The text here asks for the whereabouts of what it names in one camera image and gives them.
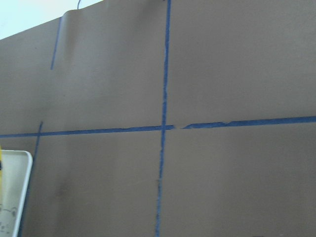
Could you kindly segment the white bear tray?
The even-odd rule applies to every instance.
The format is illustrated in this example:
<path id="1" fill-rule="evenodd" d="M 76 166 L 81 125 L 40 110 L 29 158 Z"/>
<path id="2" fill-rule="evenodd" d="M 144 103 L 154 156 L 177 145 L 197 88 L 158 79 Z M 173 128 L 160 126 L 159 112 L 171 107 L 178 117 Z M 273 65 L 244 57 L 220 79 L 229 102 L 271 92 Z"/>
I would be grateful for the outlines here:
<path id="1" fill-rule="evenodd" d="M 18 236 L 33 165 L 27 151 L 1 150 L 0 235 Z"/>

